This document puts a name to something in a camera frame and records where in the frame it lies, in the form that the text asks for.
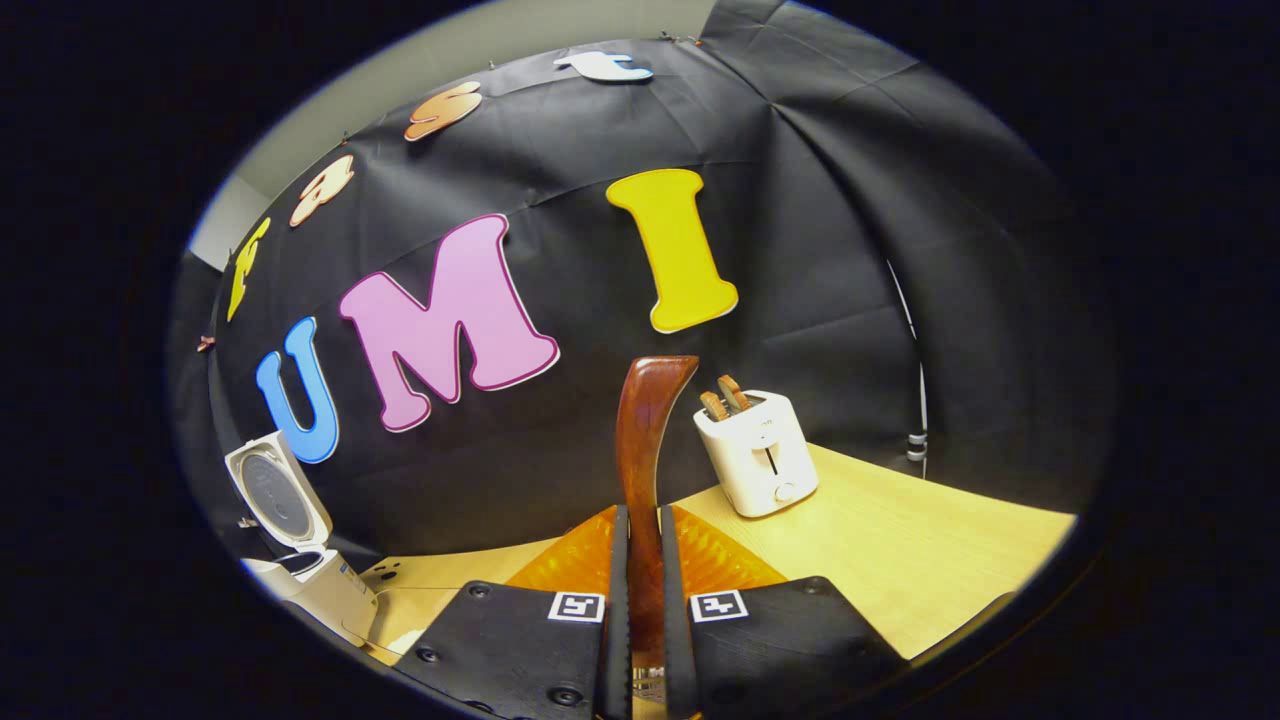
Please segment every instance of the wooden table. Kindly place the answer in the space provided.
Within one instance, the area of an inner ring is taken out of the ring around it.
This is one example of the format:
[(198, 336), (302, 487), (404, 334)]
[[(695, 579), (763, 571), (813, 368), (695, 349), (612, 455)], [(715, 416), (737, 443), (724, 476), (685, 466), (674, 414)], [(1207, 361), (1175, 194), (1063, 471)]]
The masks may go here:
[[(809, 448), (820, 484), (786, 510), (742, 518), (718, 486), (676, 505), (787, 579), (828, 578), (906, 659), (951, 634), (997, 596), (1019, 589), (1075, 523), (1074, 515), (954, 489), (815, 445)], [(465, 583), (503, 583), (554, 541), (379, 562), (362, 575), (380, 593), (366, 652), (394, 664)], [(396, 575), (381, 579), (390, 570)], [(644, 710), (653, 708), (637, 707), (637, 717), (650, 714)]]

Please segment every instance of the pink letter m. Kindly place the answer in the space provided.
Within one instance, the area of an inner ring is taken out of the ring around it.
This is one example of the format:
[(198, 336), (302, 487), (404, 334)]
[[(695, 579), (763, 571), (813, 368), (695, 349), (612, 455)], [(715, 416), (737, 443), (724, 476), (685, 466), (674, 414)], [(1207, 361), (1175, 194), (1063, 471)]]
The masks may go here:
[(521, 383), (559, 359), (559, 346), (534, 329), (511, 282), (502, 254), (506, 234), (507, 218), (498, 214), (445, 234), (435, 252), (426, 307), (381, 272), (343, 296), (338, 311), (360, 333), (388, 430), (404, 432), (431, 415), (431, 402), (408, 387), (402, 364), (445, 402), (458, 401), (462, 332), (475, 356), (471, 384), (480, 389)]

